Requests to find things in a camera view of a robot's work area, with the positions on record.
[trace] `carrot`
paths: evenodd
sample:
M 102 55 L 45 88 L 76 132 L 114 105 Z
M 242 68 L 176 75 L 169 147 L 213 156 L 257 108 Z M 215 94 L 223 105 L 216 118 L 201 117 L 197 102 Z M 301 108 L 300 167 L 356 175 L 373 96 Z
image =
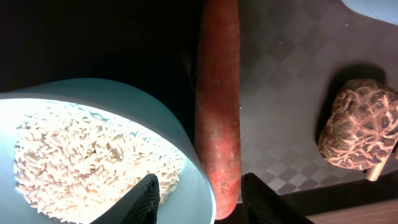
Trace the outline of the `carrot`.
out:
M 195 96 L 195 150 L 216 195 L 216 219 L 238 201 L 239 19 L 237 0 L 207 0 L 201 18 Z

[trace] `mushroom stem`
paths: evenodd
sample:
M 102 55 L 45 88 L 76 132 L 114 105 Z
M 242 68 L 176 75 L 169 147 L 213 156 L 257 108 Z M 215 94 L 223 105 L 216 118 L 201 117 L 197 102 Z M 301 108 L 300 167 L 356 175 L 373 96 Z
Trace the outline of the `mushroom stem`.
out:
M 377 179 L 380 176 L 381 171 L 383 170 L 384 165 L 386 165 L 388 157 L 390 157 L 390 154 L 388 156 L 386 156 L 385 158 L 383 158 L 380 163 L 378 163 L 375 166 L 373 166 L 372 168 L 368 169 L 366 171 L 365 178 L 367 178 L 370 181 L 377 181 Z

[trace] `gray tile floor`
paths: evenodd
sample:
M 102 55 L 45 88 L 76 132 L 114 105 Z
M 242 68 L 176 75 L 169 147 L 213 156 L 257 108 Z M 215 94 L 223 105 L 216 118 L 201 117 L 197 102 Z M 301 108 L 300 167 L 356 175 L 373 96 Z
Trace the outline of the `gray tile floor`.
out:
M 315 128 L 338 69 L 372 62 L 398 88 L 398 26 L 338 0 L 240 0 L 239 16 L 242 172 L 278 194 L 363 179 L 319 155 Z

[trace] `uncooked rice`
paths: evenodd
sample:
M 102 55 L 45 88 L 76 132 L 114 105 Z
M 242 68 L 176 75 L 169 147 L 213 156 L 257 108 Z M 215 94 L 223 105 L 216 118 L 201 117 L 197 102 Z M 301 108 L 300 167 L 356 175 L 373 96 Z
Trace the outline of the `uncooked rice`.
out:
M 26 116 L 15 148 L 16 189 L 37 213 L 91 223 L 154 173 L 164 204 L 179 182 L 182 157 L 145 131 L 132 133 L 121 119 L 62 102 Z

